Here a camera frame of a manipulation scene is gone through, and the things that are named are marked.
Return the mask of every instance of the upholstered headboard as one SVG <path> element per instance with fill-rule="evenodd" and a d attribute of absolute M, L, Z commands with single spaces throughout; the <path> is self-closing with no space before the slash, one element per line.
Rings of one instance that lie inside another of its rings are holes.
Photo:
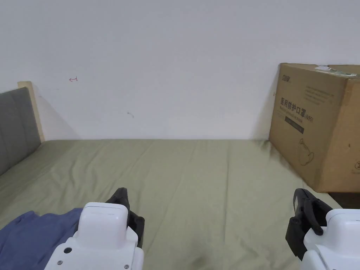
<path fill-rule="evenodd" d="M 0 94 L 0 175 L 33 153 L 44 140 L 31 82 Z"/>

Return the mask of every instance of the brown cardboard box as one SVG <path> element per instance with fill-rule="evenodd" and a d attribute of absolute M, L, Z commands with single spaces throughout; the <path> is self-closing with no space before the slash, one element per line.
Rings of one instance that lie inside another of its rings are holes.
<path fill-rule="evenodd" d="M 317 192 L 360 192 L 360 66 L 280 65 L 269 139 Z"/>

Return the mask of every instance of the mattress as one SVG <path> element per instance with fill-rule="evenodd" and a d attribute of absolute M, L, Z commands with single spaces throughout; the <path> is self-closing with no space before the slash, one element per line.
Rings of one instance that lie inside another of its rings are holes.
<path fill-rule="evenodd" d="M 118 187 L 145 218 L 145 270 L 299 268 L 285 233 L 294 190 L 312 190 L 268 141 L 47 141 L 0 177 L 0 227 Z"/>

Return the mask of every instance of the wooden bed frame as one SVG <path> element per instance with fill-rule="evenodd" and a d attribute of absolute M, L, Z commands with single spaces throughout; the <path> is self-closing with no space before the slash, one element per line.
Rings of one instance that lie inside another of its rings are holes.
<path fill-rule="evenodd" d="M 20 82 L 18 82 L 18 88 L 22 88 L 22 87 L 26 87 L 29 90 L 31 104 L 32 104 L 32 108 L 34 110 L 37 130 L 39 132 L 40 141 L 43 142 L 45 140 L 44 139 L 44 133 L 42 131 L 42 126 L 41 126 L 41 122 L 40 122 L 40 115 L 39 115 L 39 111 L 38 111 L 37 105 L 36 105 L 35 92 L 34 92 L 34 88 L 32 86 L 32 82 L 30 82 L 30 81 L 20 81 Z"/>

